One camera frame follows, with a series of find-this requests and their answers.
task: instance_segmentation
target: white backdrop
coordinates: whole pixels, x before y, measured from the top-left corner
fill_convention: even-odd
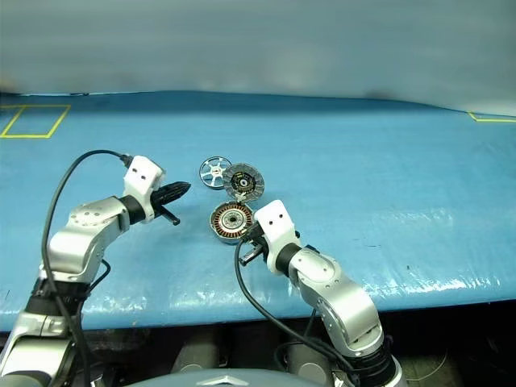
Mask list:
[[[516,115],[515,0],[1,0],[0,87],[392,98]]]

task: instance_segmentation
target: circular disc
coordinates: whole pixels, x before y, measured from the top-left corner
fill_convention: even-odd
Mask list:
[[[202,183],[211,189],[224,188],[223,173],[230,165],[231,162],[221,156],[213,156],[205,160],[199,168]]]
[[[211,229],[224,243],[238,243],[240,236],[251,225],[252,210],[238,202],[223,203],[210,216]]]
[[[250,202],[259,198],[265,189],[261,173],[248,164],[234,164],[223,172],[227,194],[238,202]]]

